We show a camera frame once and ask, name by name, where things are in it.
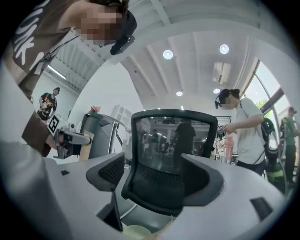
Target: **plastic container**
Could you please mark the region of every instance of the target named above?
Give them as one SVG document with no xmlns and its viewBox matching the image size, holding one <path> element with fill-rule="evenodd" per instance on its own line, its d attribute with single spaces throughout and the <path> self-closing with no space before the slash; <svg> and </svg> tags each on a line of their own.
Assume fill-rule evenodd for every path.
<svg viewBox="0 0 300 240">
<path fill-rule="evenodd" d="M 152 235 L 152 233 L 145 227 L 138 226 L 138 225 L 126 226 L 123 223 L 122 225 L 123 225 L 123 234 L 132 239 L 141 240 Z"/>
<path fill-rule="evenodd" d="M 233 137 L 232 136 L 226 137 L 225 142 L 224 142 L 224 156 L 223 156 L 223 160 L 227 164 L 231 163 L 231 158 L 233 156 L 233 146 L 234 146 Z"/>
</svg>

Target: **hand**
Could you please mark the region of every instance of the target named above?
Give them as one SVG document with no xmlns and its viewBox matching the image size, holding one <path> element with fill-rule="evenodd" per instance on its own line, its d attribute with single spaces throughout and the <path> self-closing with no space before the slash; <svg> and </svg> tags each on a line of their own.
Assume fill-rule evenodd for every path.
<svg viewBox="0 0 300 240">
<path fill-rule="evenodd" d="M 125 128 L 125 131 L 131 133 L 131 129 Z"/>
<path fill-rule="evenodd" d="M 226 127 L 223 128 L 223 132 L 231 134 L 234 133 L 236 130 L 235 123 L 229 123 Z"/>
<path fill-rule="evenodd" d="M 59 138 L 58 138 L 58 142 L 59 142 L 59 145 L 63 145 L 64 143 L 64 137 L 63 135 L 60 135 Z M 51 134 L 48 135 L 47 139 L 46 139 L 46 142 L 45 142 L 47 145 L 49 145 L 49 147 L 57 150 L 57 146 L 55 144 L 55 141 L 54 141 L 54 138 Z"/>
</svg>

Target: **black t-shirt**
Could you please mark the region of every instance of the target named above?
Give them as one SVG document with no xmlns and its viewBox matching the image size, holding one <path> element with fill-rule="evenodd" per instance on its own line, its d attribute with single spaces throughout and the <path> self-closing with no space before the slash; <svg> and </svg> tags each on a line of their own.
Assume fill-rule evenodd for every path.
<svg viewBox="0 0 300 240">
<path fill-rule="evenodd" d="M 152 142 L 152 143 L 158 143 L 158 137 L 159 137 L 159 136 L 158 136 L 157 133 L 153 133 L 151 142 Z"/>
<path fill-rule="evenodd" d="M 181 123 L 175 132 L 178 134 L 175 151 L 191 154 L 193 150 L 193 140 L 196 136 L 196 132 L 192 125 L 189 123 Z"/>
<path fill-rule="evenodd" d="M 43 104 L 46 103 L 47 107 L 45 109 L 39 109 L 37 113 L 41 120 L 48 120 L 51 109 L 53 108 L 53 111 L 56 111 L 57 100 L 56 98 L 52 98 L 51 93 L 48 92 L 44 93 L 41 98 L 43 100 Z"/>
</svg>

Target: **recessed light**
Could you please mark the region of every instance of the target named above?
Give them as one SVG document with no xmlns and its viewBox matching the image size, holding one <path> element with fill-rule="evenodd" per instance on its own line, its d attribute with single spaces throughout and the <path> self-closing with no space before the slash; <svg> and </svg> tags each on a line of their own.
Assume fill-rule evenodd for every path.
<svg viewBox="0 0 300 240">
<path fill-rule="evenodd" d="M 170 60 L 173 57 L 173 52 L 171 50 L 165 50 L 163 53 L 163 57 L 167 60 Z"/>
<path fill-rule="evenodd" d="M 177 95 L 178 97 L 181 97 L 181 96 L 183 95 L 183 92 L 182 92 L 182 91 L 178 91 L 178 92 L 176 93 L 176 95 Z"/>
<path fill-rule="evenodd" d="M 226 45 L 226 44 L 222 44 L 222 45 L 220 46 L 220 52 L 221 52 L 222 54 L 228 54 L 228 52 L 229 52 L 229 46 Z"/>
<path fill-rule="evenodd" d="M 214 89 L 214 94 L 218 94 L 220 91 L 221 91 L 220 88 L 216 88 Z"/>
</svg>

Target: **air conditioner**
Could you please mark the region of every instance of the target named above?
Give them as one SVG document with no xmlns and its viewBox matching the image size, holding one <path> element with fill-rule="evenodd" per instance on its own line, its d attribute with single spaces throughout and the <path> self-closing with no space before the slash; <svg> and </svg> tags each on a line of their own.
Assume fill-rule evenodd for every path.
<svg viewBox="0 0 300 240">
<path fill-rule="evenodd" d="M 214 65 L 214 71 L 212 75 L 212 81 L 222 85 L 227 82 L 231 65 L 222 62 L 216 62 Z"/>
</svg>

